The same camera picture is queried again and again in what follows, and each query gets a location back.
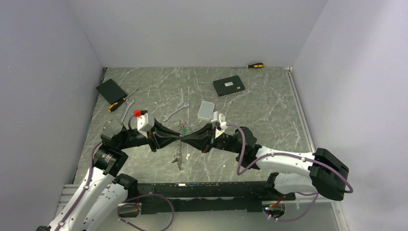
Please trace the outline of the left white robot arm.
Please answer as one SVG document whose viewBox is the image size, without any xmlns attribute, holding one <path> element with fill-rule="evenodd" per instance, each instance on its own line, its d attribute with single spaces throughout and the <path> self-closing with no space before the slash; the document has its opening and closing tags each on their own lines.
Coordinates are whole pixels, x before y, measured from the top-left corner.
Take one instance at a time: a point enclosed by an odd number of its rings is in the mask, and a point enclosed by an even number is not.
<svg viewBox="0 0 408 231">
<path fill-rule="evenodd" d="M 107 121 L 101 142 L 91 152 L 89 168 L 81 184 L 50 224 L 39 231 L 95 231 L 120 203 L 140 194 L 138 181 L 119 171 L 128 159 L 126 148 L 149 145 L 153 151 L 180 139 L 181 134 L 164 127 L 154 117 L 137 117 L 136 128 L 122 121 Z"/>
</svg>

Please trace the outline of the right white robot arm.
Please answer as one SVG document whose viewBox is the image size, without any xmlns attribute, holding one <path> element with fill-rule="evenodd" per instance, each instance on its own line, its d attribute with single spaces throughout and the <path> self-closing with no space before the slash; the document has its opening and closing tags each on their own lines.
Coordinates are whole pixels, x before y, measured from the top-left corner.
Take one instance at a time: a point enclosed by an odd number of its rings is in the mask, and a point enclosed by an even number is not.
<svg viewBox="0 0 408 231">
<path fill-rule="evenodd" d="M 354 192 L 347 180 L 349 168 L 325 148 L 308 153 L 274 150 L 257 144 L 249 128 L 232 123 L 225 126 L 208 123 L 180 140 L 202 153 L 212 149 L 236 153 L 238 176 L 250 169 L 269 170 L 272 179 L 265 186 L 265 193 L 271 200 L 300 193 L 342 201 L 345 194 Z"/>
</svg>

